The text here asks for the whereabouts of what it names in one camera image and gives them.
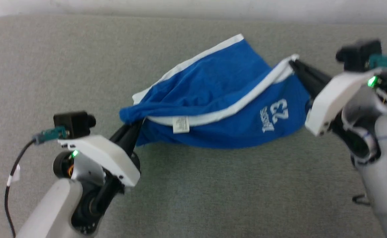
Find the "cable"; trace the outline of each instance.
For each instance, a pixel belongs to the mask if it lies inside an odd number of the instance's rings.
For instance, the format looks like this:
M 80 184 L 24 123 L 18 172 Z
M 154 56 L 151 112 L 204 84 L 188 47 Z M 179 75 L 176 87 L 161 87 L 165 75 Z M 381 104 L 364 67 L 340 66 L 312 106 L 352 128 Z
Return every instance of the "cable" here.
M 73 174 L 73 168 L 74 168 L 74 164 L 72 164 L 68 170 L 67 170 L 67 174 L 68 174 L 68 177 L 71 178 L 71 175 Z
M 11 169 L 11 173 L 10 173 L 10 176 L 9 176 L 9 179 L 8 179 L 8 182 L 7 182 L 6 192 L 5 192 L 5 196 L 4 196 L 4 209 L 6 211 L 7 219 L 8 219 L 10 228 L 11 228 L 11 232 L 13 234 L 13 238 L 16 237 L 16 231 L 14 229 L 13 222 L 11 221 L 10 211 L 9 211 L 9 208 L 8 208 L 8 199 L 9 199 L 9 193 L 10 193 L 10 185 L 11 185 L 11 181 L 12 181 L 13 175 L 14 175 L 14 173 L 16 171 L 17 165 L 19 164 L 21 158 L 23 157 L 24 153 L 29 148 L 29 146 L 31 146 L 35 142 L 36 142 L 35 139 L 31 140 L 20 151 L 20 153 L 17 156 L 16 161 L 14 162 L 14 165 L 13 165 L 13 167 Z
M 353 196 L 352 202 L 354 202 L 357 205 L 363 205 L 363 206 L 367 206 L 367 207 L 371 206 L 371 204 L 369 202 L 363 201 L 364 198 L 366 198 L 365 194 Z

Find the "black cable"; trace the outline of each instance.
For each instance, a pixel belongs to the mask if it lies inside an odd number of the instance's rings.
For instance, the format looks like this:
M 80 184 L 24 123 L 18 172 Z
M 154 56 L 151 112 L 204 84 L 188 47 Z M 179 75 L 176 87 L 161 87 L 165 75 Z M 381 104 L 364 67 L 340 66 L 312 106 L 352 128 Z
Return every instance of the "black cable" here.
M 17 169 L 17 165 L 19 164 L 19 162 L 20 162 L 21 158 L 23 157 L 24 153 L 29 148 L 29 146 L 31 146 L 33 143 L 35 143 L 35 141 L 36 141 L 35 139 L 31 140 L 20 151 L 20 153 L 17 156 L 16 161 L 14 162 L 14 165 L 13 165 L 13 167 L 11 169 L 11 173 L 10 173 L 10 177 L 9 177 L 9 182 L 7 183 L 7 187 L 6 187 L 6 192 L 5 192 L 5 196 L 4 196 L 4 208 L 5 208 L 7 219 L 8 219 L 10 228 L 11 228 L 11 232 L 13 234 L 13 238 L 16 237 L 16 231 L 14 229 L 13 222 L 11 221 L 10 211 L 9 211 L 9 208 L 8 208 L 8 197 L 9 197 L 9 193 L 10 193 L 10 182 L 11 182 L 11 179 L 12 179 L 12 177 L 13 177 L 16 169 Z
M 364 205 L 367 207 L 371 206 L 371 204 L 369 202 L 363 201 L 364 198 L 366 198 L 366 196 L 364 194 L 353 196 L 352 202 L 354 202 L 355 204 Z

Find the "gray cushion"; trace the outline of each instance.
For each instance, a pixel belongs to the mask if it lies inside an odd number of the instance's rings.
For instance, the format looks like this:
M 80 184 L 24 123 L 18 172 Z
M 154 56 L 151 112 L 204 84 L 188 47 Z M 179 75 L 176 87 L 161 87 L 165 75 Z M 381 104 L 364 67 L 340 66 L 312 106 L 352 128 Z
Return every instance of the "gray cushion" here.
M 337 49 L 387 26 L 277 24 L 93 16 L 0 18 L 0 237 L 10 237 L 3 195 L 12 164 L 53 114 L 86 110 L 109 137 L 131 95 L 165 72 L 242 33 L 270 64 L 292 53 L 339 73 Z M 56 180 L 56 142 L 30 148 L 12 184 L 16 229 Z M 138 185 L 116 197 L 98 237 L 382 237 L 346 147 L 305 129 L 255 148 L 215 150 L 156 143 L 137 148 Z

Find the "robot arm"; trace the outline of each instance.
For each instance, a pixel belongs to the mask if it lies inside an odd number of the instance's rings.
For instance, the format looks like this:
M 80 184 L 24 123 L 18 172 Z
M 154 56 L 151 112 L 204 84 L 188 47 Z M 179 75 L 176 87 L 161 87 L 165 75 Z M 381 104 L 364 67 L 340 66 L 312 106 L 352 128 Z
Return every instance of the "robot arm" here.
M 354 63 L 347 62 L 348 67 Z M 311 95 L 306 128 L 317 137 L 333 132 L 348 146 L 363 179 L 365 204 L 372 207 L 387 237 L 387 72 L 343 72 L 328 80 L 299 60 L 290 64 Z
M 116 194 L 138 182 L 140 163 L 133 148 L 142 121 L 124 125 L 106 139 L 89 135 L 92 119 L 84 112 L 54 116 L 55 126 L 69 133 L 59 143 L 70 151 L 55 159 L 54 173 L 61 179 L 45 194 L 18 238 L 92 238 Z

